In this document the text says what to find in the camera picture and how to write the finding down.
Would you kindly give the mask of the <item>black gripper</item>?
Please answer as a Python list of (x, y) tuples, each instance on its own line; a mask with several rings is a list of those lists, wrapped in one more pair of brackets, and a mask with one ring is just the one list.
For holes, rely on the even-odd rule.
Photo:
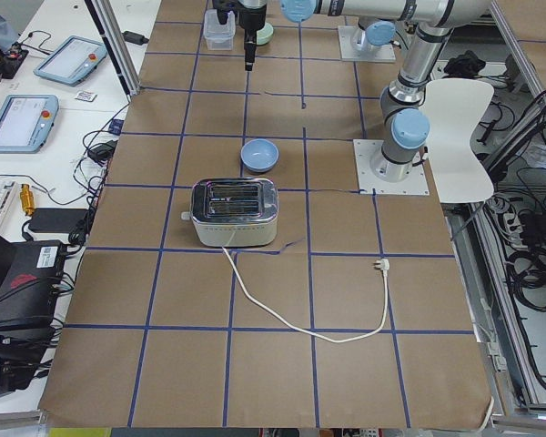
[(256, 58), (258, 30), (266, 22), (267, 0), (239, 0), (238, 23), (245, 30), (245, 70), (251, 72)]

